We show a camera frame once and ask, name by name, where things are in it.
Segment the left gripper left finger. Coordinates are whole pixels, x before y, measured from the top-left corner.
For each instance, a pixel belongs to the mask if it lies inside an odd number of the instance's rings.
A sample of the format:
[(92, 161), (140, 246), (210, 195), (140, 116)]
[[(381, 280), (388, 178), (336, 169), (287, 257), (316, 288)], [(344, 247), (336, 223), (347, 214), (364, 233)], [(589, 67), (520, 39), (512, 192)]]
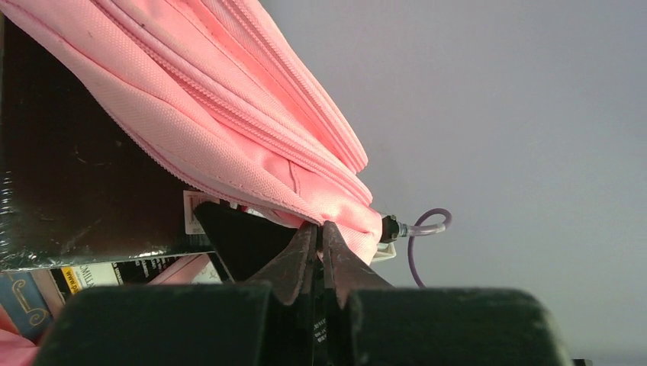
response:
[(37, 365), (316, 365), (318, 228), (237, 284), (94, 287), (72, 296)]

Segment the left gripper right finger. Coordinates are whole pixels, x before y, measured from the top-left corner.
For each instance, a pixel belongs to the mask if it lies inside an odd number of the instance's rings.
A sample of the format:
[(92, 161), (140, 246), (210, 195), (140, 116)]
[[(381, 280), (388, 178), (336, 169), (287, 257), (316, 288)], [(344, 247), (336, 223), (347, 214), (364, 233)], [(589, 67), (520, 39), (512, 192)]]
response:
[(506, 288), (396, 288), (321, 228), (333, 365), (570, 365), (550, 312)]

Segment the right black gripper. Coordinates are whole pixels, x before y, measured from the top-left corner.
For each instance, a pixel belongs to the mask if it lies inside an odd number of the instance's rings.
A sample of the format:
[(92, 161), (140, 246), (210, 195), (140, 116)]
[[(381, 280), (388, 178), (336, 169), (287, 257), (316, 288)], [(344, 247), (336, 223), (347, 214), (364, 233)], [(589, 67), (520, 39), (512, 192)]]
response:
[(242, 282), (251, 278), (289, 244), (297, 230), (223, 204), (204, 202), (193, 214), (213, 252), (208, 256), (220, 279)]

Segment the pink school backpack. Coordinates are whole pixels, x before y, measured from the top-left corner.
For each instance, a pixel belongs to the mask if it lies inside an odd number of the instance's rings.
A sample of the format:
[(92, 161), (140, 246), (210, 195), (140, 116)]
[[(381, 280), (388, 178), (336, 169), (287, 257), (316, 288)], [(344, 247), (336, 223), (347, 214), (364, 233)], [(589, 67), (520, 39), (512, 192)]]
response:
[(357, 265), (381, 217), (342, 112), (258, 1), (3, 1), (147, 153), (286, 226), (336, 224)]

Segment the black paperback book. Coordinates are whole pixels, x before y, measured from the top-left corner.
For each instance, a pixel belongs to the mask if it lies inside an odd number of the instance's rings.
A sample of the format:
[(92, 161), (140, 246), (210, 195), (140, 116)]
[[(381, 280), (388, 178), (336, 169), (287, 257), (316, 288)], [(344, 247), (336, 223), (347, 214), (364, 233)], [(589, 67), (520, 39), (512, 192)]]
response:
[(202, 254), (190, 188), (18, 26), (1, 31), (1, 270)]

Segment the dark blue book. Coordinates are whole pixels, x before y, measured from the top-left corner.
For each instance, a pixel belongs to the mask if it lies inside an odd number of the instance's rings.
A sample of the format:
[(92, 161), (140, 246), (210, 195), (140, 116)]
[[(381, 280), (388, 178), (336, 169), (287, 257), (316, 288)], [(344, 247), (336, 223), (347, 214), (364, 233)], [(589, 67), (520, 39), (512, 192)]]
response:
[(53, 321), (31, 274), (1, 273), (1, 305), (10, 324), (32, 342), (38, 342)]

